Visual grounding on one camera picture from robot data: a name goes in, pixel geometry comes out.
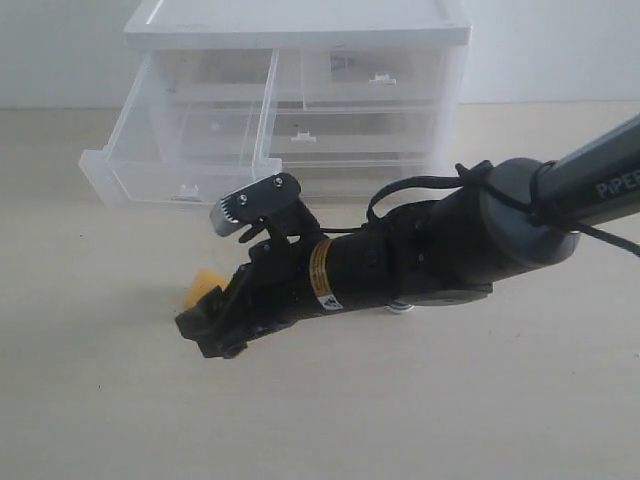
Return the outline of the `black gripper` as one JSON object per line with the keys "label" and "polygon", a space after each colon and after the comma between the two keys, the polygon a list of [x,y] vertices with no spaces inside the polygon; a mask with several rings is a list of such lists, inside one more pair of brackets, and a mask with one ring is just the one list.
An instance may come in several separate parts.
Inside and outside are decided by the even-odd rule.
{"label": "black gripper", "polygon": [[323,234],[253,246],[224,290],[215,287],[175,318],[180,334],[202,344],[206,359],[234,359],[254,340],[324,316],[310,274],[311,257],[324,248]]}

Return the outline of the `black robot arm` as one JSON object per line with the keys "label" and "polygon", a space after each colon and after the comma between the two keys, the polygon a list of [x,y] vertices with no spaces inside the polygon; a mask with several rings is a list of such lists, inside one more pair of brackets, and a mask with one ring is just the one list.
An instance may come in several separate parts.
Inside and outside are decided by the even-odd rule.
{"label": "black robot arm", "polygon": [[496,282],[568,259],[581,235],[630,253],[636,243],[602,230],[639,210],[639,121],[631,118],[549,162],[513,158],[458,166],[453,177],[413,176],[406,189],[442,189],[355,228],[320,225],[299,181],[279,173],[222,197],[210,219],[238,233],[249,259],[176,317],[183,338],[207,358],[231,359],[251,341],[295,323],[376,308],[470,303]]}

